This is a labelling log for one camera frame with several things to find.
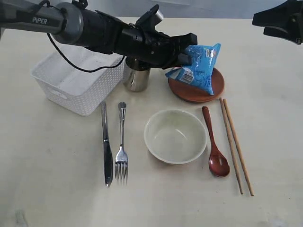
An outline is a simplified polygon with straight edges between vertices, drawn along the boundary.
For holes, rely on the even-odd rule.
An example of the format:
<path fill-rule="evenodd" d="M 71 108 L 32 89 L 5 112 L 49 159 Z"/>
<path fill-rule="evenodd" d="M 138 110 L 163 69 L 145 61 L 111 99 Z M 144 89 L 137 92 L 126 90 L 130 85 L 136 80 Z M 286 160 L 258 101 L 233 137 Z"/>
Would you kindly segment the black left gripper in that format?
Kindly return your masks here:
<path fill-rule="evenodd" d="M 191 56 L 185 54 L 191 45 L 197 45 L 193 33 L 168 36 L 126 24 L 115 40 L 113 52 L 145 62 L 152 68 L 168 69 L 191 65 Z"/>

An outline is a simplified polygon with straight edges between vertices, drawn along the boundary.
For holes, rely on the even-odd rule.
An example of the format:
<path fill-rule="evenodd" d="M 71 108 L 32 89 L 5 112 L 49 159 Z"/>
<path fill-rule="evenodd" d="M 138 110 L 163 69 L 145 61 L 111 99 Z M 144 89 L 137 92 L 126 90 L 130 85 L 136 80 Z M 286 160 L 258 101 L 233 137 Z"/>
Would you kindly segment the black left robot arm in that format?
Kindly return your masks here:
<path fill-rule="evenodd" d="M 95 10 L 85 0 L 52 6 L 26 0 L 0 3 L 0 26 L 6 29 L 46 33 L 51 42 L 84 47 L 102 54 L 120 54 L 148 68 L 167 69 L 191 64 L 186 48 L 197 45 L 193 33 L 169 36 L 156 30 L 163 16 L 154 5 L 134 24 Z"/>

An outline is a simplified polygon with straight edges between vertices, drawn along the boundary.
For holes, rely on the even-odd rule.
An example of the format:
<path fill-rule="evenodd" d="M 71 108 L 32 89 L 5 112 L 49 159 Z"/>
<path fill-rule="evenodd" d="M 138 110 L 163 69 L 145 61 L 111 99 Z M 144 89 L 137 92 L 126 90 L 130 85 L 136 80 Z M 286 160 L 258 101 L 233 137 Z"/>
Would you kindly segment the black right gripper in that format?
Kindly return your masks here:
<path fill-rule="evenodd" d="M 264 35 L 302 44 L 303 2 L 287 0 L 274 8 L 255 13 L 252 25 L 264 28 Z"/>

